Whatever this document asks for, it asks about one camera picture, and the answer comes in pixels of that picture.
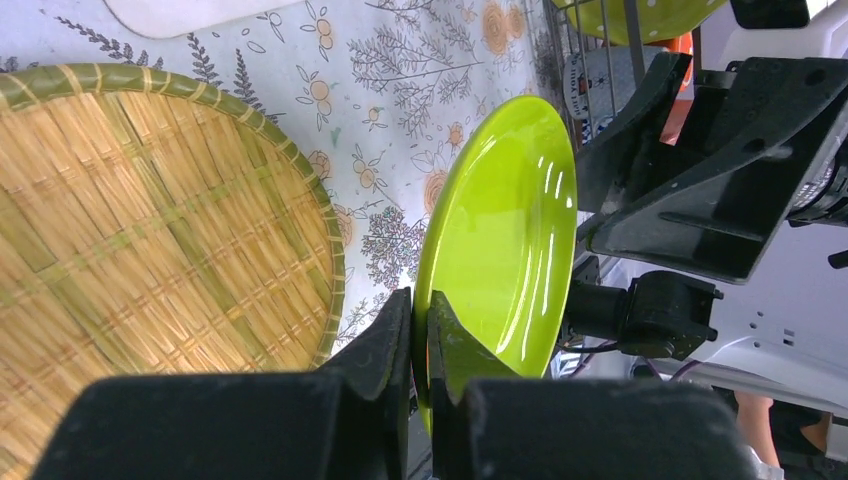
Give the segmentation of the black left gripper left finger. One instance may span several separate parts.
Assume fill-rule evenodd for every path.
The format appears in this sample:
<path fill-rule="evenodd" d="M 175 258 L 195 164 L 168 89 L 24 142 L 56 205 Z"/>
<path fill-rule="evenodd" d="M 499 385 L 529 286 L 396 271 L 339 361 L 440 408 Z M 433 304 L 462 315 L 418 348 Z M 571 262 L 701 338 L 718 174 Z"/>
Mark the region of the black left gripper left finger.
<path fill-rule="evenodd" d="M 411 290 L 393 291 L 375 320 L 323 364 L 324 479 L 404 479 L 411 389 Z"/>

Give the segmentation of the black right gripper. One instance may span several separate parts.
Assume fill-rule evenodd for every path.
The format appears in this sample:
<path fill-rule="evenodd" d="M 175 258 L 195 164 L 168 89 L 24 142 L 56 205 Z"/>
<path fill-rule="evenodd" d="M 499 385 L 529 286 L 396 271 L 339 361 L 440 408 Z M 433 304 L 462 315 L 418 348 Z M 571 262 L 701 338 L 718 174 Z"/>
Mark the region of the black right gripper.
<path fill-rule="evenodd" d="M 751 57 L 702 71 L 661 139 L 691 58 L 662 52 L 576 157 L 578 235 L 595 253 L 746 282 L 784 222 L 847 223 L 847 63 Z"/>

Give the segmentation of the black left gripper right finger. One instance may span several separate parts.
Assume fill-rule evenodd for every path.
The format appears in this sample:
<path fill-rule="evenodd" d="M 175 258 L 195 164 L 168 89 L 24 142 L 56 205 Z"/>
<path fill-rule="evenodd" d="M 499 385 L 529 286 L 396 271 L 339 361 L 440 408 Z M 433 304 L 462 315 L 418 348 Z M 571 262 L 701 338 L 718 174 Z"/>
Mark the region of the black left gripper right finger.
<path fill-rule="evenodd" d="M 431 296 L 427 347 L 434 474 L 439 479 L 480 479 L 482 464 L 475 452 L 480 433 L 472 419 L 477 401 L 466 398 L 466 387 L 476 378 L 517 373 L 466 330 L 441 291 Z"/>

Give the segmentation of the lime green plate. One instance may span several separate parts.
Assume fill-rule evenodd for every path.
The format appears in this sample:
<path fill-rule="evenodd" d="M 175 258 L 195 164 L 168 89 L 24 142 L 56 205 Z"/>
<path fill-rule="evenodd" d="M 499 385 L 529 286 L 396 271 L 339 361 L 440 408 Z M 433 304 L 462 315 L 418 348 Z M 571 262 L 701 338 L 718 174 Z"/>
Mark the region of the lime green plate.
<path fill-rule="evenodd" d="M 574 154 L 557 110 L 530 95 L 497 107 L 451 167 L 420 251 L 411 360 L 425 424 L 435 293 L 498 360 L 541 377 L 562 323 L 577 226 Z"/>

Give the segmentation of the olive green dotted plate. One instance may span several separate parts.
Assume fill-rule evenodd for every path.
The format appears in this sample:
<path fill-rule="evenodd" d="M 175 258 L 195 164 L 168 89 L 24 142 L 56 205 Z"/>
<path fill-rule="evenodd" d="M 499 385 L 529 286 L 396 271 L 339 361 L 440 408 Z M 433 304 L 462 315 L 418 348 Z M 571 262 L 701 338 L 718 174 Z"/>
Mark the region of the olive green dotted plate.
<path fill-rule="evenodd" d="M 575 30 L 583 35 L 629 43 L 624 1 L 563 1 L 552 3 L 563 9 Z M 643 43 L 674 39 L 691 32 L 717 9 L 723 0 L 638 0 L 638 26 Z"/>

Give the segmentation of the woven bamboo tray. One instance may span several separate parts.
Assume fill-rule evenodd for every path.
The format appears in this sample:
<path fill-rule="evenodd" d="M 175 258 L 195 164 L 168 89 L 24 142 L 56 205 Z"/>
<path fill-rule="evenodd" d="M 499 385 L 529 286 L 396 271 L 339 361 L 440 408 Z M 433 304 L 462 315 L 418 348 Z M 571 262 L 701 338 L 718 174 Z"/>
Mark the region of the woven bamboo tray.
<path fill-rule="evenodd" d="M 1 77 L 1 475 L 89 384 L 306 370 L 345 253 L 308 157 L 209 84 L 129 64 Z"/>

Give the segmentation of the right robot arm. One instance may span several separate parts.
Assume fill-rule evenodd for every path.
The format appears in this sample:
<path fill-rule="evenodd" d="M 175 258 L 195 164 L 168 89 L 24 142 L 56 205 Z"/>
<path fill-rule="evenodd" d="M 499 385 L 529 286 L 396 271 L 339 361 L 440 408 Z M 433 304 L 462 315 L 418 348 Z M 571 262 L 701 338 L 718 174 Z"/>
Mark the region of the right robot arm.
<path fill-rule="evenodd" d="M 628 288 L 579 280 L 563 324 L 602 350 L 704 367 L 726 388 L 847 412 L 847 317 L 816 326 L 719 289 L 742 285 L 785 221 L 810 223 L 803 184 L 847 154 L 847 64 L 752 57 L 697 93 L 678 141 L 660 134 L 691 58 L 661 52 L 633 96 L 576 157 L 578 230 L 589 251 L 652 270 Z"/>

